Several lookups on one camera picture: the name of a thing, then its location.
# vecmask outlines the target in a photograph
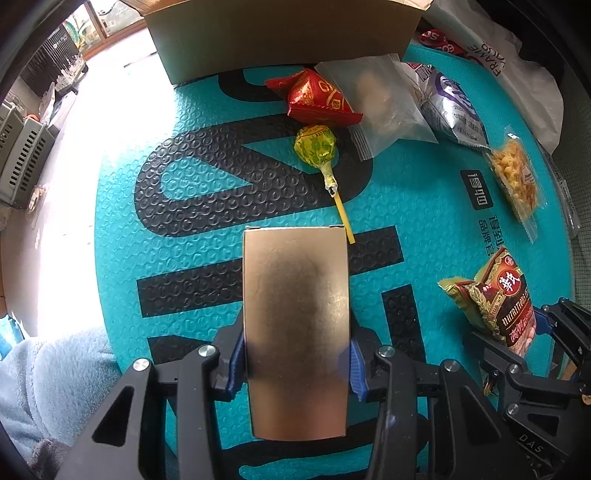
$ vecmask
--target cardboard box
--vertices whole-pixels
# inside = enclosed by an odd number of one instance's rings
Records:
[[[252,433],[343,436],[349,263],[343,226],[244,230],[243,315]]]
[[[124,0],[170,82],[229,70],[404,55],[431,0]]]

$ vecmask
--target nutrition bar package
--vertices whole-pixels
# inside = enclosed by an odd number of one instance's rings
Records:
[[[460,145],[490,151],[484,124],[459,83],[433,65],[402,62],[398,68],[433,131]]]
[[[535,335],[535,314],[523,272],[502,246],[474,280],[444,278],[439,286],[483,333],[523,357]]]
[[[314,70],[270,79],[265,85],[287,100],[287,115],[304,124],[349,127],[363,118],[362,113],[351,109],[339,89]]]

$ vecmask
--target yellow lollipop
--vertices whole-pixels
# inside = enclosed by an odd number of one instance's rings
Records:
[[[318,168],[324,176],[324,186],[335,199],[337,210],[345,226],[350,244],[355,243],[353,230],[340,199],[338,185],[332,172],[332,159],[336,154],[336,138],[330,128],[324,125],[310,125],[302,128],[295,138],[294,150],[301,160]]]

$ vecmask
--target yellow snack package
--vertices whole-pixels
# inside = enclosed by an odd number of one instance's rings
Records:
[[[545,200],[520,138],[507,129],[503,147],[493,149],[487,158],[515,216],[533,243],[538,237],[534,211],[539,206],[543,207]]]

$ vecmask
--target floor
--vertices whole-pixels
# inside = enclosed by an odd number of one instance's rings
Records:
[[[103,324],[94,257],[95,199],[113,127],[118,80],[155,52],[142,30],[88,61],[79,94],[39,180],[47,193],[32,216],[13,211],[0,235],[8,313],[31,336],[56,338]]]

